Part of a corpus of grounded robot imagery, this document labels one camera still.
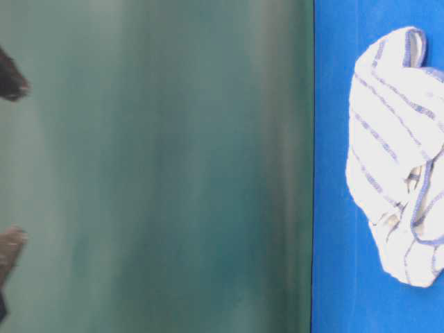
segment blue surface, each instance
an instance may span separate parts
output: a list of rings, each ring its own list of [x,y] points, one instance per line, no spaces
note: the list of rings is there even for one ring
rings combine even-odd
[[[425,64],[444,69],[442,1],[315,3],[315,181],[312,332],[444,329],[444,277],[428,289],[383,272],[366,218],[345,183],[348,93],[357,57],[377,38],[414,25]]]

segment blue stripe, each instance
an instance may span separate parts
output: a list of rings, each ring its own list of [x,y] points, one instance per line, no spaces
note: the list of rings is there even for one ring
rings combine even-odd
[[[407,179],[410,179],[410,180],[419,180],[419,175],[416,175],[416,174],[414,174],[414,173],[410,173],[410,174],[409,174],[409,177],[407,177]]]
[[[405,253],[405,255],[404,255],[404,272],[405,272],[405,277],[406,277],[406,279],[407,279],[407,282],[408,282],[409,284],[411,284],[411,281],[410,281],[410,274],[409,274],[409,271],[407,270],[407,256],[409,255],[409,253],[410,253],[410,251],[411,251],[411,248],[413,247],[414,244],[415,244],[415,240],[413,240],[413,241],[411,242],[409,248],[407,249],[407,251],[406,251],[406,253]]]
[[[373,64],[372,64],[373,68],[376,68],[377,62],[379,61],[379,59],[381,59],[382,51],[384,50],[385,45],[386,45],[386,40],[382,40],[379,43],[379,47],[377,49],[376,56],[375,56],[375,59],[373,60]]]
[[[367,171],[365,166],[362,164],[361,159],[358,157],[358,155],[356,154],[355,150],[353,149],[353,147],[351,145],[350,145],[349,151],[351,151],[352,154],[354,155],[354,157],[355,157],[356,161],[358,162],[359,166],[361,167],[361,171],[365,175],[367,181],[373,186],[373,188],[375,189],[375,191],[377,193],[381,194],[383,192],[381,185],[379,185],[378,182],[376,181],[376,179],[374,179],[374,177],[369,174],[369,172]],[[385,195],[383,196],[383,198],[385,201],[390,203],[392,206],[399,207],[400,209],[402,209],[401,204],[397,203],[392,198],[385,196]]]
[[[415,64],[415,65],[421,65],[422,62],[424,61],[425,49],[426,49],[426,43],[427,43],[427,40],[425,39],[425,34],[423,31],[421,31],[419,29],[411,29],[411,30],[408,30],[405,34],[405,54],[404,54],[404,60],[402,61],[402,66],[404,66],[404,67],[411,67],[410,37],[413,37],[412,35],[414,33],[419,34],[419,37],[422,42],[421,54],[418,59],[418,64]]]
[[[367,172],[367,169],[362,164],[361,160],[359,159],[353,147],[350,147],[350,150],[353,153],[354,157],[356,158],[356,161],[358,161],[359,166],[361,167],[361,171],[367,178],[367,181],[373,186],[373,188],[376,190],[377,193],[382,193],[382,187],[377,183],[374,177],[372,177],[372,175],[370,175],[369,172]]]
[[[430,204],[428,204],[422,216],[413,223],[413,226],[417,227],[418,225],[420,225],[425,220],[430,210],[432,210],[433,206],[442,198],[444,198],[444,190],[439,192],[438,195],[435,196],[432,201],[430,201]]]
[[[431,110],[424,108],[421,105],[411,102],[405,95],[400,93],[399,90],[397,90],[394,86],[389,85],[386,81],[384,81],[384,79],[378,77],[374,71],[372,71],[372,75],[376,80],[378,80],[378,82],[380,82],[382,85],[387,86],[392,92],[397,94],[408,106],[410,106],[412,109],[414,109],[417,113],[424,114],[427,117],[429,117],[430,119],[435,120],[436,116]]]
[[[422,67],[421,70],[425,72],[428,76],[436,79],[440,83],[444,83],[444,72],[439,71],[432,67]]]
[[[408,132],[410,138],[412,138],[412,140],[415,142],[415,144],[417,146],[421,146],[421,143],[415,138],[415,136],[413,135],[413,133],[411,132],[411,130],[405,125],[404,121],[401,119],[400,116],[398,116],[396,114],[396,111],[386,102],[386,100],[381,97],[380,95],[377,94],[376,90],[374,87],[372,87],[371,85],[369,85],[366,81],[364,81],[361,77],[359,77],[357,75],[357,73],[354,74],[354,77],[366,88],[368,88],[380,101],[381,103],[390,110],[390,112],[396,117],[398,118],[398,121],[400,122],[401,126],[404,127],[404,129]],[[421,150],[421,154],[422,156],[426,159],[426,160],[430,160],[429,156]]]
[[[435,249],[433,250],[433,256],[432,256],[432,274],[435,276],[438,276],[439,270],[436,269],[436,250],[438,250],[438,246],[435,246]]]
[[[441,150],[437,156],[435,156],[435,158],[433,159],[433,161],[436,162],[437,160],[439,160],[440,158],[442,158],[443,155],[444,155],[444,149]]]
[[[382,148],[393,158],[393,160],[399,164],[398,157],[396,156],[395,152],[392,148],[379,136],[379,134],[371,128],[371,126],[362,119],[362,117],[354,111],[352,108],[350,108],[350,111],[355,115],[355,119],[361,123],[362,127],[364,127],[367,131],[371,133],[371,135],[381,144]]]
[[[418,243],[425,244],[425,245],[436,246],[436,245],[444,244],[444,234],[441,235],[440,237],[436,238],[436,239],[424,240],[424,239],[420,239],[419,236],[418,236],[418,233],[415,231],[415,227],[420,223],[419,220],[418,221],[416,220],[416,216],[418,215],[419,207],[420,207],[420,205],[422,203],[422,200],[423,200],[427,190],[429,189],[431,169],[432,169],[432,161],[429,161],[425,165],[424,183],[422,184],[420,193],[418,194],[418,197],[417,197],[416,202],[415,202],[415,207],[413,209],[413,214],[412,214],[411,220],[410,220],[410,230],[411,230],[411,233],[413,234],[413,237],[415,237],[415,240]],[[437,200],[441,199],[441,198],[438,198],[440,195],[441,195],[441,193],[439,193],[438,196],[435,197],[432,200],[432,202],[429,204],[429,207],[427,207],[428,209],[426,208],[425,214],[423,215],[424,217],[427,214],[427,212],[430,211],[430,209],[432,208],[434,203]]]

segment white fabric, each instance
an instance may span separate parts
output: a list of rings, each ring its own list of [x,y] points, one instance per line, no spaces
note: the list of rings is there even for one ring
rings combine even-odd
[[[383,269],[418,287],[444,268],[444,73],[420,67],[425,48],[410,26],[356,62],[345,172]]]

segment white towel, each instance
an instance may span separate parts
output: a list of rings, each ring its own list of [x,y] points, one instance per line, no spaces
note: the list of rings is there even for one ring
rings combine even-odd
[[[444,73],[421,67],[425,49],[410,26],[356,62],[345,172],[383,269],[418,287],[444,268]]]

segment dark object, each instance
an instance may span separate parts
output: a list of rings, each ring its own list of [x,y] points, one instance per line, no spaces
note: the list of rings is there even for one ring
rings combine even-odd
[[[16,226],[10,227],[0,234],[0,290],[15,267],[27,239],[26,233]],[[3,293],[0,291],[0,322],[3,321],[7,313]]]
[[[0,48],[0,97],[15,102],[28,92],[28,81],[19,72],[14,60]]]

